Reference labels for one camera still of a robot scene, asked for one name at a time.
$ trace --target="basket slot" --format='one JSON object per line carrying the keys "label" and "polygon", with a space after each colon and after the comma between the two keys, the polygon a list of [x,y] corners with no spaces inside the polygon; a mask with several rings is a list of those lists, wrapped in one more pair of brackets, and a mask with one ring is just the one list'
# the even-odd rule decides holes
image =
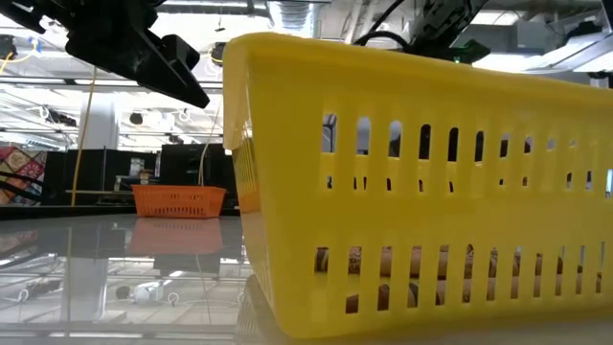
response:
{"label": "basket slot", "polygon": [[490,251],[482,245],[474,246],[470,304],[484,304],[488,295]]}
{"label": "basket slot", "polygon": [[587,183],[587,174],[588,171],[591,171],[594,167],[595,161],[595,146],[590,144],[590,133],[587,130],[588,128],[584,127],[579,133],[580,137],[577,142],[576,148],[576,167],[575,170],[577,172],[577,187],[575,188],[577,193],[581,193],[583,197],[589,197],[589,193],[585,191],[588,190],[586,188]]}
{"label": "basket slot", "polygon": [[522,187],[526,192],[538,192],[542,188],[544,171],[545,139],[542,125],[531,124],[524,139]]}
{"label": "basket slot", "polygon": [[402,122],[395,120],[390,124],[390,146],[388,148],[388,157],[399,158],[401,154],[402,143]]}
{"label": "basket slot", "polygon": [[611,255],[610,241],[604,242],[602,252],[602,294],[606,295],[613,291],[613,279],[611,272],[613,271],[613,255]]}
{"label": "basket slot", "polygon": [[428,192],[431,197],[441,197],[447,194],[447,144],[446,139],[449,127],[444,125],[444,118],[431,127],[430,157],[427,169]]}
{"label": "basket slot", "polygon": [[367,245],[362,247],[360,267],[360,313],[372,314],[376,311],[380,268],[380,247]]}
{"label": "basket slot", "polygon": [[454,184],[454,195],[466,197],[471,195],[473,158],[475,153],[476,130],[474,124],[466,123],[458,128],[458,160],[456,164],[457,181]]}
{"label": "basket slot", "polygon": [[371,120],[367,116],[357,121],[356,154],[368,155],[371,150]]}
{"label": "basket slot", "polygon": [[604,188],[604,197],[611,198],[611,191],[613,191],[613,169],[607,169],[606,185]]}
{"label": "basket slot", "polygon": [[417,308],[420,306],[420,295],[415,292],[415,289],[420,286],[421,259],[421,247],[416,245],[411,250],[411,282],[409,283],[409,295],[408,299],[404,299],[408,308]]}
{"label": "basket slot", "polygon": [[585,246],[584,266],[581,277],[582,289],[581,292],[586,297],[593,297],[598,290],[598,273],[601,267],[601,252],[602,242],[590,242]]}
{"label": "basket slot", "polygon": [[409,277],[411,272],[411,256],[413,250],[409,246],[395,245],[391,247],[392,270],[390,275],[390,312],[395,314],[403,313],[410,296],[407,293],[409,287]]}
{"label": "basket slot", "polygon": [[457,161],[458,161],[458,136],[460,134],[460,130],[457,127],[453,127],[449,130],[449,142],[447,146],[447,180],[449,182],[448,193],[455,193],[454,181],[457,181],[458,178],[458,170],[457,170]]}
{"label": "basket slot", "polygon": [[570,267],[564,267],[567,265],[566,261],[566,246],[562,245],[562,248],[559,253],[558,265],[557,265],[557,279],[556,279],[556,296],[560,296],[562,294],[562,277],[564,277],[564,272],[568,271]]}
{"label": "basket slot", "polygon": [[561,292],[562,297],[572,297],[577,294],[577,280],[579,271],[578,245],[564,246],[564,261],[562,263]]}
{"label": "basket slot", "polygon": [[598,264],[599,264],[599,270],[598,273],[596,274],[596,293],[602,293],[602,275],[604,273],[604,250],[606,248],[606,242],[602,241],[601,242],[601,247],[599,248],[600,250],[600,255],[598,258]]}
{"label": "basket slot", "polygon": [[352,107],[339,107],[336,112],[337,149],[333,154],[333,189],[342,196],[353,189],[356,161],[357,117]]}
{"label": "basket slot", "polygon": [[541,268],[540,272],[538,272],[539,258],[536,258],[536,268],[534,270],[535,275],[540,276],[540,297],[548,303],[551,303],[554,299],[558,289],[558,266],[560,265],[560,260],[559,248],[556,246],[547,247],[547,250],[543,251],[543,255],[540,258]]}
{"label": "basket slot", "polygon": [[[379,266],[379,277],[390,276],[394,269],[393,248],[391,246],[381,247]],[[380,285],[377,295],[376,309],[378,311],[387,311],[390,308],[390,285]]]}
{"label": "basket slot", "polygon": [[360,307],[363,308],[360,301],[359,285],[362,280],[361,264],[364,259],[362,256],[362,247],[353,246],[349,252],[349,260],[347,261],[346,271],[349,273],[348,286],[349,292],[347,297],[347,306],[345,307],[345,313],[358,313]]}
{"label": "basket slot", "polygon": [[336,152],[336,115],[324,115],[324,125],[322,128],[322,152]]}
{"label": "basket slot", "polygon": [[420,311],[430,311],[436,307],[438,289],[439,247],[423,245],[421,247],[421,268],[419,280]]}
{"label": "basket slot", "polygon": [[484,144],[485,144],[484,133],[482,130],[479,130],[475,138],[475,162],[483,161]]}
{"label": "basket slot", "polygon": [[610,134],[605,130],[599,128],[596,134],[597,142],[594,147],[596,151],[594,154],[594,166],[592,167],[592,191],[594,198],[601,198],[604,194],[604,198],[607,196],[607,188],[610,190],[610,185],[607,183],[609,176],[609,166],[611,162],[611,154],[607,149],[608,140]]}
{"label": "basket slot", "polygon": [[542,283],[542,266],[543,265],[543,253],[536,253],[534,258],[534,292],[533,297],[540,297],[541,283]]}
{"label": "basket slot", "polygon": [[418,165],[415,163],[415,152],[420,147],[420,128],[417,125],[417,118],[411,115],[410,109],[397,110],[401,114],[402,134],[404,139],[400,140],[400,160],[398,162],[397,175],[400,176],[397,183],[397,195],[412,197],[419,192],[418,184]]}
{"label": "basket slot", "polygon": [[439,250],[439,266],[437,267],[438,283],[437,283],[437,295],[436,305],[444,306],[446,298],[446,283],[449,265],[449,245],[442,245]]}
{"label": "basket slot", "polygon": [[496,246],[495,286],[493,300],[504,305],[511,299],[514,274],[517,272],[517,253],[515,247],[509,245]]}
{"label": "basket slot", "polygon": [[486,297],[488,301],[493,301],[496,299],[496,276],[498,268],[498,258],[498,251],[494,247],[489,252],[488,294]]}
{"label": "basket slot", "polygon": [[469,300],[470,280],[465,279],[465,277],[470,274],[468,265],[472,265],[471,252],[471,245],[457,244],[449,246],[444,302],[446,306],[456,307],[461,305],[464,300]]}
{"label": "basket slot", "polygon": [[432,127],[428,124],[421,126],[419,159],[430,159],[430,136]]}
{"label": "basket slot", "polygon": [[524,126],[517,125],[511,132],[509,139],[509,165],[510,174],[507,183],[508,191],[512,194],[523,191],[523,178],[526,147],[526,132]]}

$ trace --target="cable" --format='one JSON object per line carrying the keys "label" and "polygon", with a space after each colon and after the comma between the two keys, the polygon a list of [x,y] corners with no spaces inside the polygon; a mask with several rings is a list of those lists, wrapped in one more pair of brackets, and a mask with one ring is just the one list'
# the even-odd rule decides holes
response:
{"label": "cable", "polygon": [[92,84],[89,87],[89,99],[87,100],[87,110],[85,111],[85,119],[83,120],[83,131],[79,140],[79,150],[77,151],[77,164],[75,164],[75,177],[73,178],[73,192],[72,198],[70,201],[70,206],[75,207],[75,202],[77,200],[77,181],[79,181],[79,166],[80,166],[80,157],[83,152],[83,144],[85,143],[85,136],[87,135],[87,123],[89,122],[89,110],[92,107],[92,97],[94,96],[94,88],[96,87],[96,77],[98,76],[98,68],[94,66],[94,78],[92,79]]}
{"label": "cable", "polygon": [[376,22],[373,24],[373,26],[371,27],[371,29],[368,31],[369,33],[374,33],[376,31],[376,29],[379,28],[379,26],[381,26],[381,24],[383,24],[383,21],[385,19],[387,19],[387,17],[390,16],[390,14],[398,7],[400,6],[400,4],[402,4],[404,2],[404,0],[396,0],[396,2],[394,2],[394,4],[392,4],[387,10],[385,10],[385,12],[376,20]]}
{"label": "cable", "polygon": [[7,63],[9,63],[9,58],[12,57],[12,52],[10,52],[7,55],[7,58],[4,59],[4,62],[2,62],[2,67],[0,67],[0,76],[2,76],[2,73],[4,72],[4,69],[7,67]]}
{"label": "cable", "polygon": [[202,294],[203,294],[203,298],[204,300],[207,302],[207,313],[209,313],[209,325],[213,325],[213,322],[211,320],[211,306],[209,305],[209,296],[207,295],[207,286],[204,282],[204,275],[202,274],[202,267],[200,267],[200,259],[198,257],[198,254],[195,255],[195,264],[198,266],[198,272],[200,272],[200,279],[202,280]]}
{"label": "cable", "polygon": [[545,27],[547,27],[547,29],[549,29],[552,33],[554,33],[554,34],[556,34],[556,35],[558,35],[560,37],[565,37],[566,36],[566,34],[561,34],[561,33],[557,32],[556,30],[554,30],[554,27],[552,26],[552,22],[545,23]]}
{"label": "cable", "polygon": [[200,155],[200,165],[198,166],[198,185],[204,186],[204,172],[202,165],[204,164],[204,154],[207,152],[209,148],[209,144],[211,143],[211,139],[213,139],[213,132],[215,131],[215,126],[217,124],[217,117],[219,116],[219,112],[221,111],[221,104],[217,108],[217,114],[215,114],[215,119],[213,120],[213,126],[211,127],[211,133],[209,134],[209,138],[207,140],[207,144],[204,146],[202,150],[202,154]]}
{"label": "cable", "polygon": [[517,19],[519,19],[519,20],[524,20],[524,19],[521,17],[521,15],[519,15],[519,13],[518,13],[516,10],[506,10],[506,11],[503,11],[502,13],[500,13],[500,15],[498,15],[498,16],[496,17],[496,19],[494,19],[494,21],[491,23],[491,25],[496,24],[496,22],[498,21],[498,19],[502,18],[502,16],[503,16],[503,15],[505,15],[505,14],[507,14],[507,13],[509,13],[509,12],[513,12],[513,13],[515,13],[515,15],[517,15]]}
{"label": "cable", "polygon": [[30,51],[29,54],[27,54],[26,56],[24,56],[22,58],[18,58],[18,59],[15,59],[15,60],[7,61],[5,63],[19,63],[19,62],[23,62],[23,61],[27,60],[28,58],[31,58],[32,55],[34,55],[34,53],[36,52],[36,48],[38,47],[36,45],[36,42],[37,42],[37,40],[33,39],[33,41],[32,41],[32,50]]}
{"label": "cable", "polygon": [[368,33],[368,34],[364,34],[363,36],[359,37],[354,43],[353,45],[359,45],[359,46],[365,46],[366,43],[368,43],[368,41],[371,38],[375,38],[375,37],[387,37],[387,38],[391,38],[392,40],[394,40],[397,44],[400,45],[400,47],[402,47],[402,50],[405,53],[408,53],[411,51],[411,46],[409,45],[409,43],[407,43],[404,38],[402,38],[399,34],[394,34],[392,32],[386,32],[386,31],[378,31],[378,32],[373,32],[373,33]]}

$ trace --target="ceiling light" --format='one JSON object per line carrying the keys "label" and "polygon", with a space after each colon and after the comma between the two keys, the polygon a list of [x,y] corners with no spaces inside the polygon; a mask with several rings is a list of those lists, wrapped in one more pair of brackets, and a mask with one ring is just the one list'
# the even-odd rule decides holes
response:
{"label": "ceiling light", "polygon": [[520,54],[493,53],[474,62],[472,66],[493,71],[518,73],[526,69],[533,57]]}
{"label": "ceiling light", "polygon": [[575,72],[600,72],[613,71],[613,51],[594,58],[579,68]]}
{"label": "ceiling light", "polygon": [[37,128],[32,128],[32,129],[26,129],[26,128],[3,128],[2,131],[5,131],[7,133],[57,133],[57,130],[55,129],[37,129]]}
{"label": "ceiling light", "polygon": [[[91,85],[92,80],[75,80],[78,85]],[[96,80],[96,85],[99,86],[138,86],[138,83],[133,80]]]}
{"label": "ceiling light", "polygon": [[186,0],[170,0],[164,3],[164,5],[171,6],[217,6],[217,7],[238,7],[238,8],[246,8],[246,2],[224,2],[220,3],[217,1],[186,1]]}
{"label": "ceiling light", "polygon": [[[52,332],[49,333],[49,337],[63,337],[66,336],[64,332]],[[91,337],[91,338],[141,338],[141,333],[91,333],[91,332],[69,332],[70,337]]]}
{"label": "ceiling light", "polygon": [[201,82],[200,87],[202,88],[218,88],[221,89],[221,82]]}
{"label": "ceiling light", "polygon": [[39,84],[39,83],[64,83],[64,80],[60,78],[24,78],[24,77],[2,77],[1,82],[11,83],[27,83],[27,84]]}
{"label": "ceiling light", "polygon": [[39,58],[71,58],[72,56],[66,52],[46,51],[36,53]]}
{"label": "ceiling light", "polygon": [[520,20],[520,16],[524,15],[524,11],[479,11],[472,19],[472,25],[501,25],[510,26]]}
{"label": "ceiling light", "polygon": [[109,262],[153,263],[153,258],[108,258]]}

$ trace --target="yellow basket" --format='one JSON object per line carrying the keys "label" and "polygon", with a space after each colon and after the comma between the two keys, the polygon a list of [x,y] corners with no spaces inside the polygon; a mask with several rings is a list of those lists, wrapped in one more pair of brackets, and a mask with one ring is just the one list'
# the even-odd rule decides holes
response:
{"label": "yellow basket", "polygon": [[[610,91],[250,34],[226,48],[224,93],[224,146],[234,151],[247,252],[285,333],[321,337],[611,307],[613,255],[604,255],[613,242]],[[322,152],[328,114],[337,118],[334,152]],[[367,155],[356,154],[362,117],[371,124]],[[394,121],[401,124],[399,158],[388,150]],[[418,153],[424,125],[427,160]],[[457,159],[449,162],[453,128]],[[508,146],[504,157],[501,146]],[[407,308],[416,245],[419,301]],[[445,302],[437,305],[442,245],[448,266]],[[386,246],[391,276],[381,279]],[[466,302],[469,246],[474,264]],[[321,247],[329,251],[327,272],[314,269]],[[348,274],[353,247],[361,247],[359,275]],[[513,277],[516,252],[521,269]],[[381,284],[390,287],[387,310],[377,310]],[[355,294],[358,312],[346,313],[347,297]]]}

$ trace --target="black cable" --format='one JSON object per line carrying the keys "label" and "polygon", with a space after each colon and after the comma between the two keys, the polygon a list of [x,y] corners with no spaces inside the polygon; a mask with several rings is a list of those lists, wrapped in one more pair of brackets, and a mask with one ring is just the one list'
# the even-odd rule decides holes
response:
{"label": "black cable", "polygon": [[391,38],[397,44],[399,44],[400,47],[402,47],[402,50],[405,53],[409,53],[411,51],[411,46],[409,45],[409,43],[407,43],[406,40],[404,40],[404,38],[402,38],[399,34],[394,34],[392,32],[386,32],[386,31],[378,31],[378,32],[372,32],[372,33],[364,34],[363,36],[359,37],[353,43],[353,45],[365,46],[366,43],[368,43],[368,41],[371,38],[375,38],[375,37],[387,37],[387,38]]}
{"label": "black cable", "polygon": [[373,26],[371,27],[371,29],[368,31],[369,33],[374,33],[376,31],[376,29],[379,28],[379,26],[381,26],[381,24],[383,24],[383,21],[385,19],[387,19],[387,17],[390,16],[390,14],[398,7],[400,6],[400,4],[402,4],[404,2],[404,0],[396,0],[394,2],[394,4],[392,4],[392,6],[390,6],[387,10],[385,10],[385,12],[376,20],[376,22],[373,24]]}
{"label": "black cable", "polygon": [[557,32],[556,30],[554,30],[554,27],[552,26],[551,22],[545,23],[545,26],[547,27],[547,29],[549,29],[549,31],[551,31],[552,33],[554,33],[554,34],[556,34],[556,35],[558,35],[560,37],[565,37],[566,36],[566,34],[561,34],[561,33]]}
{"label": "black cable", "polygon": [[164,4],[166,2],[166,0],[149,0],[149,3],[153,6],[153,7],[158,7],[162,4]]}

